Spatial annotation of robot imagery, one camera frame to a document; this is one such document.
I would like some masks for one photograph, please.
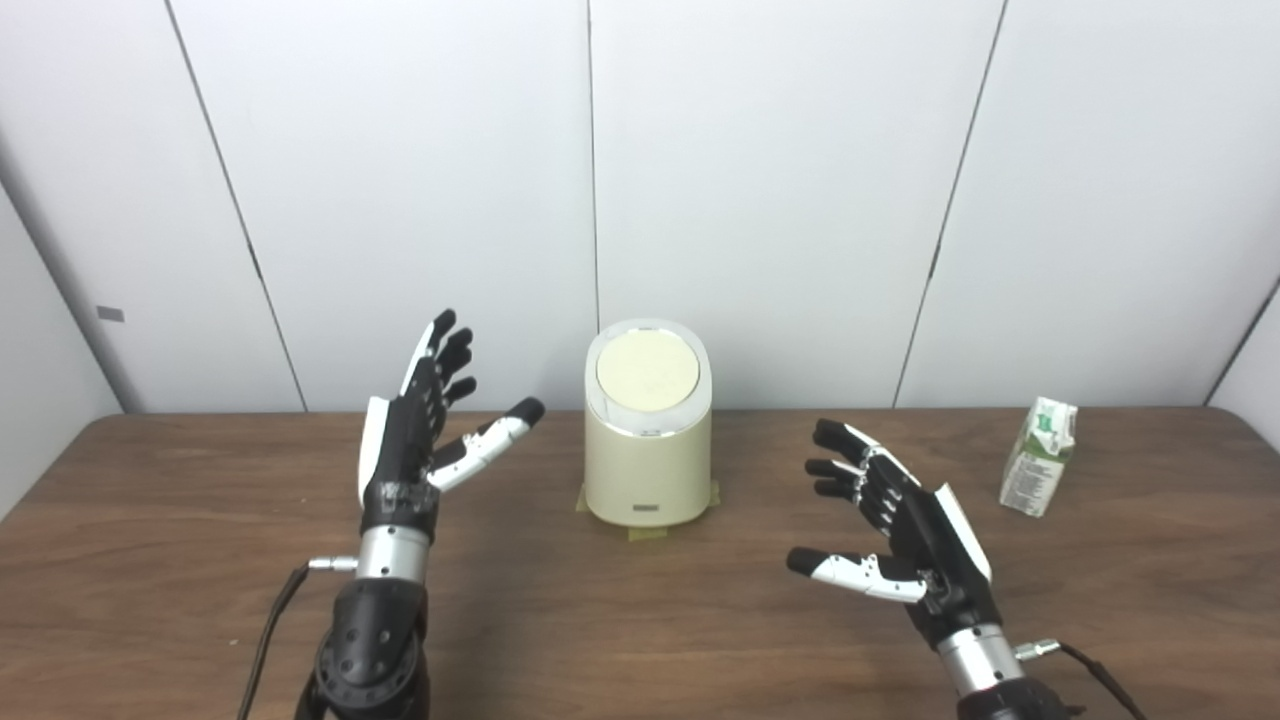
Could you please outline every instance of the round lid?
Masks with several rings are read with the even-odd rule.
[[[698,387],[698,355],[675,333],[636,329],[604,346],[595,377],[614,402],[658,413],[680,405]]]

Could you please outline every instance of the silver metal cylinder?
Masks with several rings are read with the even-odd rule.
[[[426,580],[426,555],[431,541],[425,533],[399,525],[376,525],[360,538],[357,578]]]
[[[938,643],[938,656],[960,697],[1025,675],[1000,625],[960,630]]]

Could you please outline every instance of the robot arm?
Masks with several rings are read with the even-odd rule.
[[[797,547],[801,575],[906,605],[906,612],[960,697],[963,720],[1064,720],[1057,694],[1028,678],[1005,639],[991,593],[991,562],[948,486],[928,492],[887,450],[856,428],[819,420],[814,442],[845,461],[810,460],[814,491],[858,506],[888,538],[890,555]]]
[[[339,720],[420,720],[430,711],[425,580],[440,495],[493,462],[544,414],[543,404],[529,397],[435,447],[448,409],[476,388],[472,378],[453,382],[471,361],[472,337],[466,328],[451,336],[454,323],[445,310],[428,325],[399,395],[369,401],[357,465],[356,578],[334,601],[298,720],[329,711]]]

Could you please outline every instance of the white wall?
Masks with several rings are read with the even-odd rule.
[[[1280,450],[1280,302],[1275,299],[1222,378],[1212,405],[1244,418]]]
[[[906,406],[1199,405],[1280,274],[1280,4],[1012,0]]]
[[[997,0],[593,0],[600,315],[717,405],[893,401]]]
[[[120,406],[3,188],[0,337],[4,516],[86,424]]]
[[[467,407],[581,404],[585,0],[174,3],[311,409],[393,392],[445,306]]]
[[[131,409],[302,407],[164,3],[0,3],[0,167]]]

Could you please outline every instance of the cylindrical container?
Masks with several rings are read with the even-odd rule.
[[[584,379],[591,512],[657,528],[707,510],[712,368],[698,336],[669,320],[616,323],[591,342]]]

